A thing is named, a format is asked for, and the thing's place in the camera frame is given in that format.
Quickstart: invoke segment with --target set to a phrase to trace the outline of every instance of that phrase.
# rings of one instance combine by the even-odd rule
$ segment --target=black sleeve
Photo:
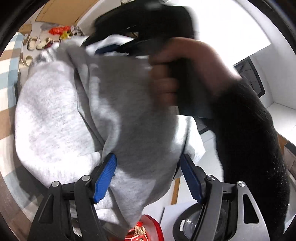
[[[289,184],[271,115],[244,81],[212,103],[213,120],[224,182],[244,181],[266,222],[271,240],[284,231]]]

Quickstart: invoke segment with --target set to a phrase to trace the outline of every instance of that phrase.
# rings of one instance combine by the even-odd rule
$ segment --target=slipper
[[[42,50],[50,41],[51,41],[52,39],[51,38],[46,38],[46,39],[44,39],[40,44],[38,44],[37,46],[36,46],[36,49],[38,49],[38,50]]]
[[[20,60],[19,68],[29,67],[32,61],[33,57],[31,55],[27,55],[24,59]]]
[[[37,37],[31,37],[29,39],[28,44],[27,44],[27,49],[28,50],[34,50],[35,49],[37,39],[38,39]]]

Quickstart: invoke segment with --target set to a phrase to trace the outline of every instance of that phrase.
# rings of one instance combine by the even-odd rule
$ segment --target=metal screw
[[[59,182],[58,181],[55,181],[55,182],[53,182],[52,183],[52,186],[55,188],[55,187],[57,187],[59,185]]]
[[[243,181],[238,181],[237,184],[242,188],[246,185]]]
[[[215,180],[215,177],[213,175],[207,175],[207,179],[209,181],[213,181],[213,180]]]
[[[85,176],[82,177],[82,180],[85,181],[85,182],[87,182],[87,181],[90,180],[90,178],[91,177],[89,175],[85,175]]]

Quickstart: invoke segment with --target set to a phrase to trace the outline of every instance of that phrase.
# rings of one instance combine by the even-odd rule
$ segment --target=gray fabric
[[[195,163],[205,152],[193,118],[152,101],[149,69],[147,59],[89,56],[71,45],[49,48],[32,62],[16,108],[17,154],[47,187],[89,174],[110,152],[117,156],[96,211],[124,229],[169,190],[187,125],[186,152]]]

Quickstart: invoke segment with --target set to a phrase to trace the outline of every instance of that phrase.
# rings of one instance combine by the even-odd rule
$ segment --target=plaid bed sheet
[[[0,57],[0,212],[15,236],[27,240],[46,192],[20,163],[15,151],[14,115],[23,35],[16,33]]]

